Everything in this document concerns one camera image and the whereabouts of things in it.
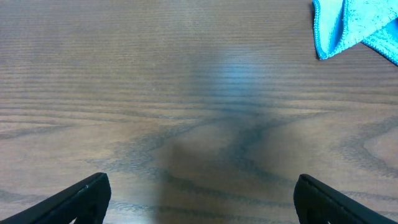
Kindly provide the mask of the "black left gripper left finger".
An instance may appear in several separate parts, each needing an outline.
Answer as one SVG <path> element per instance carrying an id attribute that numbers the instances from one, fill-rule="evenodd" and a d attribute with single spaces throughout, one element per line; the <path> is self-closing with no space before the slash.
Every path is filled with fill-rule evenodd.
<path id="1" fill-rule="evenodd" d="M 102 224 L 110 198 L 108 176 L 98 172 L 1 224 Z"/>

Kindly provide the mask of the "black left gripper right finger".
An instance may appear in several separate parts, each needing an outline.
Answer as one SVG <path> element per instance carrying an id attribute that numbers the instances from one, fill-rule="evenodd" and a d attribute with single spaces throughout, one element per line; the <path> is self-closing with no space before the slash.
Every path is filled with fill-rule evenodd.
<path id="1" fill-rule="evenodd" d="M 294 188 L 300 224 L 397 224 L 308 174 Z"/>

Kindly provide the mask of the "blue microfiber cloth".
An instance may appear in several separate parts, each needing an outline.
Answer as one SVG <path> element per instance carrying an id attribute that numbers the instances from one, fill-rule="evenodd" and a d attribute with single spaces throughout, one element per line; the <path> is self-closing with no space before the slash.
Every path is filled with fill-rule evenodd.
<path id="1" fill-rule="evenodd" d="M 361 42 L 397 64 L 397 0 L 313 0 L 312 5 L 319 59 Z"/>

